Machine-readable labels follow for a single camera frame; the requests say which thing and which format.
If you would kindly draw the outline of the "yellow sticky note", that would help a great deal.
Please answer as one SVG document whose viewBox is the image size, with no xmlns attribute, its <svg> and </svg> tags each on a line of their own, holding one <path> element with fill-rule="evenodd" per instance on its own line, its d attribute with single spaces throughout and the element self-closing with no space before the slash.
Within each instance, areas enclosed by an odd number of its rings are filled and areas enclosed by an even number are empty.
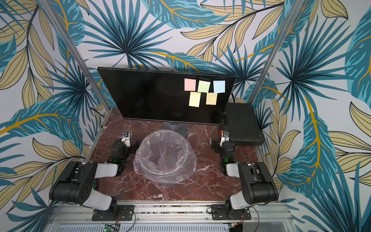
<svg viewBox="0 0 371 232">
<path fill-rule="evenodd" d="M 206 105 L 216 105 L 217 96 L 217 93 L 208 92 L 206 95 Z"/>
<path fill-rule="evenodd" d="M 201 92 L 191 92 L 188 105 L 191 107 L 200 107 L 201 95 Z"/>
</svg>

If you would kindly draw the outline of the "blue sticky note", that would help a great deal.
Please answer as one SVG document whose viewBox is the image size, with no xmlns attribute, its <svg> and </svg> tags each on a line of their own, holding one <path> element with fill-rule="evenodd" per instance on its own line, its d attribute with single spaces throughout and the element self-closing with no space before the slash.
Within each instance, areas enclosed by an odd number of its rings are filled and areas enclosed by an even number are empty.
<svg viewBox="0 0 371 232">
<path fill-rule="evenodd" d="M 213 86 L 214 86 L 214 93 L 225 93 L 226 81 L 225 80 L 214 80 Z"/>
</svg>

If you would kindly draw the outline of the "green sticky note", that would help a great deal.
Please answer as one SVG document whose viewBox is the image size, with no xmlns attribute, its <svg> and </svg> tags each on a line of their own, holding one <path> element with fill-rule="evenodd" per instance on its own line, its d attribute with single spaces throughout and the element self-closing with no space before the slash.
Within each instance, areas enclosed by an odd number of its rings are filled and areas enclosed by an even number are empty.
<svg viewBox="0 0 371 232">
<path fill-rule="evenodd" d="M 197 92 L 208 93 L 211 82 L 200 80 L 198 83 Z"/>
</svg>

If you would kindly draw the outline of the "pink sticky note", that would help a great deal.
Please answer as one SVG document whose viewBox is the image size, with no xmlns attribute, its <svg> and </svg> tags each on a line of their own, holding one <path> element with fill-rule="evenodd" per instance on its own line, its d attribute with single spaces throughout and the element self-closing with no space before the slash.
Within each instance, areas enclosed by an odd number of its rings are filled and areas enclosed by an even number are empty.
<svg viewBox="0 0 371 232">
<path fill-rule="evenodd" d="M 184 91 L 196 91 L 196 79 L 184 79 Z"/>
</svg>

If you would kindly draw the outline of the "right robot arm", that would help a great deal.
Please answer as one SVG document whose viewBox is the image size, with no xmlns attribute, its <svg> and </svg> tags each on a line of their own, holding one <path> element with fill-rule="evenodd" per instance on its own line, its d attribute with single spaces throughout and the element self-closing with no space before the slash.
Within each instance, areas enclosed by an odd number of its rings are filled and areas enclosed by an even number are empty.
<svg viewBox="0 0 371 232">
<path fill-rule="evenodd" d="M 213 220 L 251 219 L 252 206 L 278 200 L 278 189 L 264 162 L 236 162 L 235 144 L 230 140 L 213 141 L 211 148 L 220 155 L 222 174 L 238 178 L 241 184 L 241 191 L 229 196 L 224 204 L 210 206 Z"/>
</svg>

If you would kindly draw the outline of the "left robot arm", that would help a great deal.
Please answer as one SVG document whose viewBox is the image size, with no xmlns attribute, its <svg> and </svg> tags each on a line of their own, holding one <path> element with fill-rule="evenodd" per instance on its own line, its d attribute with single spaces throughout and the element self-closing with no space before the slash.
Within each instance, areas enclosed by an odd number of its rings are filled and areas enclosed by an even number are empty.
<svg viewBox="0 0 371 232">
<path fill-rule="evenodd" d="M 139 145 L 139 141 L 131 143 L 129 138 L 123 137 L 112 144 L 107 162 L 71 161 L 52 185 L 49 199 L 92 209 L 92 221 L 131 221 L 134 206 L 119 205 L 115 197 L 94 189 L 94 182 L 120 176 L 125 171 L 129 155 L 134 154 Z"/>
</svg>

